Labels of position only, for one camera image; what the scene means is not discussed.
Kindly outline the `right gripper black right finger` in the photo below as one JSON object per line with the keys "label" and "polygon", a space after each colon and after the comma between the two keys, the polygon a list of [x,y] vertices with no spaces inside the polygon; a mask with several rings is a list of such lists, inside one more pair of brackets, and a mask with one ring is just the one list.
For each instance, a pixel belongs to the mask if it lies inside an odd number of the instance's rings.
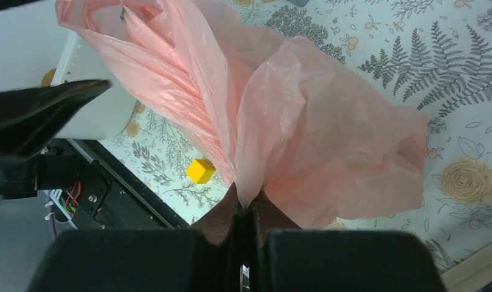
{"label": "right gripper black right finger", "polygon": [[253,291],[445,291],[425,245],[400,231],[304,230],[264,193],[246,211]]}

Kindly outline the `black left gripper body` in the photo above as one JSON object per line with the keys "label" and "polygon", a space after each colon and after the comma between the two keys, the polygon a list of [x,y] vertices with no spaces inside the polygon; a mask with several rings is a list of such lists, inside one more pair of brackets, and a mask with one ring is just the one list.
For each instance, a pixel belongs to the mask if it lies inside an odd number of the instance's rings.
{"label": "black left gripper body", "polygon": [[43,157],[0,155],[0,200],[32,198],[44,189]]}

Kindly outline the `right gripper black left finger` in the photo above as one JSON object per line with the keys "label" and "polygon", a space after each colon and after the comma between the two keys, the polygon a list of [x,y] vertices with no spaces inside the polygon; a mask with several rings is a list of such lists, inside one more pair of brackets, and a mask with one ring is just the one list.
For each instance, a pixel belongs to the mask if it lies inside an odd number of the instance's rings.
{"label": "right gripper black left finger", "polygon": [[187,228],[72,230],[48,248],[29,291],[241,291],[237,188]]}

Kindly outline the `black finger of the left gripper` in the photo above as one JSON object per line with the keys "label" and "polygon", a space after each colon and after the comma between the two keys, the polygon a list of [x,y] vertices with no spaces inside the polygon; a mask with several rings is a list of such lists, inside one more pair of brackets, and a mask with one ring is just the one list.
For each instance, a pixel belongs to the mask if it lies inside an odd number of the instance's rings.
{"label": "black finger of the left gripper", "polygon": [[111,88],[105,79],[0,92],[0,156],[32,156],[85,105]]}

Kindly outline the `pink plastic grocery bag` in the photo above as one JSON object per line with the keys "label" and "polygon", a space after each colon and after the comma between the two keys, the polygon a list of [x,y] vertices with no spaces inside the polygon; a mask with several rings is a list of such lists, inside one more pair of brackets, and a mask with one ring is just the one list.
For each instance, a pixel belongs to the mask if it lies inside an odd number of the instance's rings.
{"label": "pink plastic grocery bag", "polygon": [[421,207],[426,113],[393,106],[302,36],[247,26],[223,1],[57,1],[135,98],[191,132],[248,207],[302,228]]}

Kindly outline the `yellow small block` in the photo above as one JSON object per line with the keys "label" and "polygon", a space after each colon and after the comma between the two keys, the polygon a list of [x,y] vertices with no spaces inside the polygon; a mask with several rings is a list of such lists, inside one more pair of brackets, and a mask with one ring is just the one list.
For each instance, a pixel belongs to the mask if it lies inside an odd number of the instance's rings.
{"label": "yellow small block", "polygon": [[185,173],[195,184],[206,184],[215,173],[215,168],[205,159],[194,159]]}

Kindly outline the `floral patterned table mat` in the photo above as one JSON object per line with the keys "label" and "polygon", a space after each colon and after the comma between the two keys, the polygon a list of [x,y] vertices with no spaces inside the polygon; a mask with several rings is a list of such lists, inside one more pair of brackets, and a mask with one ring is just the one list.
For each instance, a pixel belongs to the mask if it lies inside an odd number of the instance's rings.
{"label": "floral patterned table mat", "polygon": [[492,242],[492,1],[229,4],[246,25],[306,36],[430,118],[421,208],[332,228],[412,232],[441,273]]}

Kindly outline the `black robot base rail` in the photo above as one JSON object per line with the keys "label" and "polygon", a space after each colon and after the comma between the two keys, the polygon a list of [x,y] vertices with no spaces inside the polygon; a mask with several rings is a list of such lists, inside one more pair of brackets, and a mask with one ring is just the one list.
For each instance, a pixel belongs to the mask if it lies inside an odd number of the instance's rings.
{"label": "black robot base rail", "polygon": [[54,139],[50,154],[76,162],[64,189],[45,190],[68,222],[80,229],[176,229],[188,223],[99,142]]}

